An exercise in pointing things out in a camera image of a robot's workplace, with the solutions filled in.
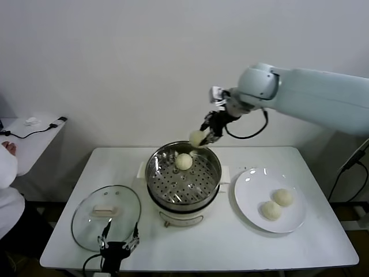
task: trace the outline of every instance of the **white wall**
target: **white wall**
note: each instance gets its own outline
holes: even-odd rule
[[[365,0],[2,0],[2,97],[19,117],[70,119],[22,180],[65,199],[95,147],[186,139],[213,108],[209,87],[234,86],[259,61],[369,77],[368,10]],[[255,112],[231,129],[262,124]],[[294,145],[314,167],[332,134],[272,112],[256,138],[217,145]]]

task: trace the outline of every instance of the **robotic arm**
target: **robotic arm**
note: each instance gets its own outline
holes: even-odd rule
[[[236,88],[212,87],[210,102],[218,107],[200,130],[209,128],[200,145],[214,143],[227,124],[243,114],[264,108],[357,135],[369,135],[369,79],[308,69],[281,69],[258,63],[245,70]]]

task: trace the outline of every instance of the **small white table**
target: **small white table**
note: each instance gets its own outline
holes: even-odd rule
[[[12,131],[12,133],[23,137],[34,131],[47,129],[49,124],[59,117],[60,116],[49,114],[38,114],[37,119],[41,120],[41,123],[37,126],[25,126],[24,123],[26,118],[1,118],[1,121],[4,125],[3,130]],[[30,135],[25,139],[20,139],[14,136],[0,136],[0,143],[10,141],[11,143],[15,143],[17,146],[17,176],[25,175],[31,170],[32,166],[37,162],[50,142],[52,142],[54,137],[63,128],[64,124],[65,123],[59,125],[57,128],[50,129],[47,132]]]
[[[164,227],[145,182],[136,179],[154,148],[98,148],[92,153],[41,257],[48,268],[81,269],[93,252],[79,247],[70,222],[79,203],[107,185],[131,186],[139,195],[140,244],[121,271],[261,271],[354,265],[359,258],[298,150],[292,147],[212,148],[231,178],[245,168],[275,167],[293,178],[307,200],[303,226],[273,234],[252,225],[232,200],[232,185],[219,193],[207,218],[192,227]],[[98,270],[100,259],[87,269]]]

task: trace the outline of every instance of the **black cable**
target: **black cable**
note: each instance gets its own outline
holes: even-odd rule
[[[259,130],[257,131],[256,133],[252,134],[251,136],[246,136],[246,137],[239,137],[239,136],[236,136],[234,134],[231,134],[229,131],[228,131],[228,128],[227,126],[225,125],[224,129],[225,131],[227,132],[227,134],[229,134],[231,137],[234,137],[235,139],[239,139],[239,140],[247,140],[247,139],[250,139],[252,137],[255,137],[257,136],[258,134],[260,134],[261,132],[264,131],[264,129],[266,128],[266,126],[268,125],[268,122],[269,122],[269,118],[268,118],[268,112],[266,110],[264,110],[263,108],[261,109],[263,111],[263,115],[265,117],[265,124],[264,126]]]
[[[345,277],[348,277],[348,275],[346,274],[346,271],[343,268],[341,268],[341,270],[344,273]]]
[[[87,265],[87,263],[90,261],[90,260],[92,260],[93,258],[97,258],[97,257],[100,257],[101,256],[101,254],[95,254],[95,255],[92,255],[90,258],[88,258],[86,261],[85,261],[85,263],[83,264],[83,267],[82,267],[82,274],[83,274],[83,276],[84,277],[87,277],[87,275],[86,275],[86,265]]]
[[[345,169],[342,169],[342,170],[340,171],[340,173],[338,174],[338,176],[337,176],[337,178],[336,178],[336,181],[334,182],[333,188],[332,188],[332,190],[331,190],[331,191],[330,191],[330,193],[329,193],[328,201],[329,201],[329,200],[330,200],[330,198],[332,197],[333,191],[334,191],[334,189],[335,189],[335,188],[336,188],[336,186],[337,186],[338,180],[340,179],[340,177],[341,177],[342,173],[343,173],[343,172],[345,172],[345,171],[346,171]]]
[[[354,195],[352,196],[349,200],[347,200],[347,202],[350,202],[351,200],[353,200],[360,192],[362,192],[362,190],[365,188],[367,182],[368,182],[368,179],[369,179],[369,172],[368,172],[368,169],[367,167],[360,161],[356,162],[359,166],[362,166],[364,167],[365,169],[365,172],[367,174],[367,176],[365,177],[365,181],[364,181],[364,184],[361,186],[361,188],[359,189],[359,191]]]
[[[35,131],[35,132],[32,132],[32,133],[29,133],[28,135],[26,135],[24,137],[13,134],[11,131],[4,131],[4,132],[6,132],[5,136],[14,136],[14,137],[17,137],[18,139],[25,139],[26,137],[29,137],[32,134],[43,133],[43,132],[49,131],[50,129],[52,129],[52,127],[48,127],[47,129],[44,129],[44,130],[41,130],[41,131]]]

